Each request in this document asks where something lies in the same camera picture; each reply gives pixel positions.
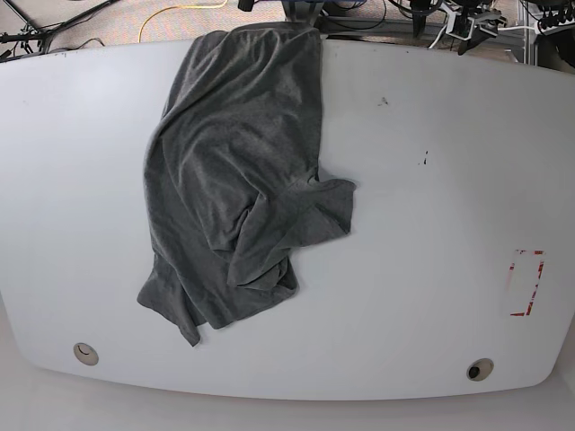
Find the grey T-shirt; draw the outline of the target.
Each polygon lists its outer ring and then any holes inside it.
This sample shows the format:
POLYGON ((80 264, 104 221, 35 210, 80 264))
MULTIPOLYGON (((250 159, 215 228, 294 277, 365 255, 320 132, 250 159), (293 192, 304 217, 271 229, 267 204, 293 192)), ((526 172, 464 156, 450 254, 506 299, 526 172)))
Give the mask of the grey T-shirt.
POLYGON ((349 234, 355 185, 321 180, 322 40, 299 23, 196 38, 149 140, 154 261, 140 305, 191 345, 292 297, 296 249, 349 234))

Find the table grommet hole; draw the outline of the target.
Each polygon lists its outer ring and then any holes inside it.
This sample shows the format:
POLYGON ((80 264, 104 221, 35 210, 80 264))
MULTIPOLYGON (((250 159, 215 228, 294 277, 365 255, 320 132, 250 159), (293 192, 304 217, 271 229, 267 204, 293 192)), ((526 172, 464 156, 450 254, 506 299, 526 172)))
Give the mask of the table grommet hole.
POLYGON ((472 382, 481 382, 490 376, 494 363, 489 358, 474 361, 467 369, 466 376, 472 382))
POLYGON ((87 366, 95 366, 99 362, 99 356, 96 350, 85 343, 76 343, 73 346, 73 352, 76 359, 87 366))

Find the right table grommet hole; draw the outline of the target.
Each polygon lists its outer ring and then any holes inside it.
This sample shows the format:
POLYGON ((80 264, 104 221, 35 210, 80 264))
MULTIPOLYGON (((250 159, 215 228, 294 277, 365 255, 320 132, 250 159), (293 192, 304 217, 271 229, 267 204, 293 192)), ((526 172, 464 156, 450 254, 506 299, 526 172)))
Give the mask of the right table grommet hole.
POLYGON ((489 358, 474 361, 467 369, 466 376, 472 382, 481 382, 490 376, 494 363, 489 358))

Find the white power strip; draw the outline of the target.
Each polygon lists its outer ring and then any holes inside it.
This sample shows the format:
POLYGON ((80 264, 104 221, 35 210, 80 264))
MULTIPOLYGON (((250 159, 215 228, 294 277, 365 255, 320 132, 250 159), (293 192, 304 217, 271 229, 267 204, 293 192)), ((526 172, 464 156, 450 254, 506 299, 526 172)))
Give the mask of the white power strip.
POLYGON ((550 22, 538 23, 535 27, 537 34, 549 36, 557 32, 571 30, 575 26, 574 21, 567 21, 564 23, 551 24, 550 22))

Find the aluminium frame rail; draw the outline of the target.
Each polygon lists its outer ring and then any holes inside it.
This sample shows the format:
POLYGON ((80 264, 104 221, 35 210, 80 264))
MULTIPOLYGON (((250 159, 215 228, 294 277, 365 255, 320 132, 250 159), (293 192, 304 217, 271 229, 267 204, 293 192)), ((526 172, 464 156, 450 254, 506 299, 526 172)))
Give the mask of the aluminium frame rail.
MULTIPOLYGON (((409 22, 390 20, 377 25, 374 28, 367 26, 366 28, 356 28, 352 23, 360 25, 360 22, 352 20, 351 22, 340 22, 335 18, 326 19, 320 17, 317 21, 317 27, 320 32, 324 34, 350 34, 351 36, 366 36, 366 37, 384 37, 384 38, 398 38, 398 39, 411 39, 412 27, 409 22)), ((504 35, 500 33, 496 38, 488 38, 485 40, 486 44, 504 46, 504 47, 519 47, 523 48, 525 45, 524 33, 504 35)))

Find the red tape rectangle marking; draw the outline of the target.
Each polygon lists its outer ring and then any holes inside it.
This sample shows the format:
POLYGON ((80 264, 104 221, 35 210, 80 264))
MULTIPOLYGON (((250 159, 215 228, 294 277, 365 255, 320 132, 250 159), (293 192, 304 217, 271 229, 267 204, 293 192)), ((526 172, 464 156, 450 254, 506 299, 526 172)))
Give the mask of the red tape rectangle marking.
POLYGON ((544 251, 514 251, 503 298, 506 316, 527 317, 531 314, 544 263, 544 251))

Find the black tripod stand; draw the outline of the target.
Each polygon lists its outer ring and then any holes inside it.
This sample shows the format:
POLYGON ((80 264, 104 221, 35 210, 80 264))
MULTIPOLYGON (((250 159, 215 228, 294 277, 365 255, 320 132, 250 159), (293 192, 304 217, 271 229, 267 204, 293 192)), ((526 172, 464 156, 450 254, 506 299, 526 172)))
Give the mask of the black tripod stand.
POLYGON ((9 34, 5 31, 1 33, 2 45, 13 43, 11 48, 7 48, 1 53, 1 62, 48 54, 53 39, 60 33, 89 22, 96 14, 118 2, 119 0, 105 1, 64 22, 39 26, 14 1, 4 1, 4 5, 23 22, 23 27, 17 34, 9 34))

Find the left table grommet hole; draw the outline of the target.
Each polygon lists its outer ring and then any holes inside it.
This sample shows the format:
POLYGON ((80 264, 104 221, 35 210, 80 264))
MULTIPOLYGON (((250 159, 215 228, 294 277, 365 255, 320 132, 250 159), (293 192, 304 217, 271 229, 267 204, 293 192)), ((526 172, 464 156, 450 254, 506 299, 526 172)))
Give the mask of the left table grommet hole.
POLYGON ((76 359, 87 366, 95 366, 99 362, 99 356, 96 350, 85 343, 76 343, 73 346, 73 352, 76 359))

